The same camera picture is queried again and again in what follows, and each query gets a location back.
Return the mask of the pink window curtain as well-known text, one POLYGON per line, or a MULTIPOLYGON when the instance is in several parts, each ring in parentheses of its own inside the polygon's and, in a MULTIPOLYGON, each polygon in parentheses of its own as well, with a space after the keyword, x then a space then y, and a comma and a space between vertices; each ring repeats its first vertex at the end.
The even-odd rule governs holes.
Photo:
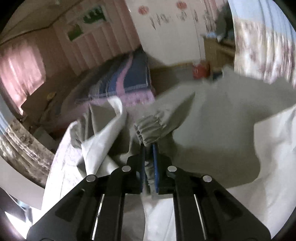
POLYGON ((40 50, 34 40, 21 39, 1 48, 1 82, 14 109, 22 105, 46 80, 40 50))

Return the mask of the red container on floor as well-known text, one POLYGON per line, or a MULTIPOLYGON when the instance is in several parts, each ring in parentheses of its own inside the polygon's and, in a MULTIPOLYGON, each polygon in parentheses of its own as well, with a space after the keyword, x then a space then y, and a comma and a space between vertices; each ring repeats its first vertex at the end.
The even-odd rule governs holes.
POLYGON ((195 79, 207 78, 210 76, 210 64, 208 61, 200 60, 193 62, 193 77, 195 79))

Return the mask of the grey green large jacket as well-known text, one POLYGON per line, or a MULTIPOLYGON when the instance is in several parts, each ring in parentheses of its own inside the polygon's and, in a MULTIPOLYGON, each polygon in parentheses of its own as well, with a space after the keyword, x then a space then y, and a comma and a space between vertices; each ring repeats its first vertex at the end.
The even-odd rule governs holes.
POLYGON ((208 174, 278 234, 295 209, 295 89, 230 68, 210 84, 184 82, 149 104, 112 97, 71 119, 47 179, 46 212, 86 175, 126 164, 141 143, 158 142, 174 165, 208 174))

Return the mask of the white wardrobe with stickers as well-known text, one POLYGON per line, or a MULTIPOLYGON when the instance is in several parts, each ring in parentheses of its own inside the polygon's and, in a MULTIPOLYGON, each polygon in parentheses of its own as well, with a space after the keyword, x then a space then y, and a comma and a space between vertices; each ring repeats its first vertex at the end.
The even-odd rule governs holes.
POLYGON ((126 1, 151 68, 205 58, 204 37, 226 1, 126 1))

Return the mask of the green wall picture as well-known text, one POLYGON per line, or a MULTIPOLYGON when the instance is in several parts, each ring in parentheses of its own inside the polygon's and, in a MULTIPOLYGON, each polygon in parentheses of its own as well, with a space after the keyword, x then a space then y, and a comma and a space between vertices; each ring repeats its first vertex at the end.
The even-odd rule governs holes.
POLYGON ((82 13, 66 17, 66 36, 69 41, 73 42, 108 21, 106 7, 102 4, 93 5, 82 13))

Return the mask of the blue pink striped quilt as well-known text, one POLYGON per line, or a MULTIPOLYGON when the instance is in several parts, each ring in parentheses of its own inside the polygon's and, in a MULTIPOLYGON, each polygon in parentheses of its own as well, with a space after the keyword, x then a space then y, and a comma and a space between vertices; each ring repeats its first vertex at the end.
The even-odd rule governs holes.
POLYGON ((118 96, 127 105, 154 100, 148 58, 140 46, 93 69, 77 86, 76 103, 118 96))

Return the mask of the left floral curtain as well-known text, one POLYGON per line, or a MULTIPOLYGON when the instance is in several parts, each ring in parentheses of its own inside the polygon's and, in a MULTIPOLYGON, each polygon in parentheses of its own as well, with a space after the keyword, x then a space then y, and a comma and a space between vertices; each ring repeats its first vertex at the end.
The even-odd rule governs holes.
POLYGON ((1 157, 21 175, 44 188, 54 154, 12 114, 1 98, 1 157))

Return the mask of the floral beige blue curtain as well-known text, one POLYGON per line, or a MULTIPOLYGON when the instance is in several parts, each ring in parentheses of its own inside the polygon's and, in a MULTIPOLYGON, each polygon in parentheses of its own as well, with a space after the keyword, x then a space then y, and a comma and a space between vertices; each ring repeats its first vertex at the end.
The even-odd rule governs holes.
POLYGON ((229 1, 235 36, 234 70, 295 86, 295 30, 274 1, 229 1))

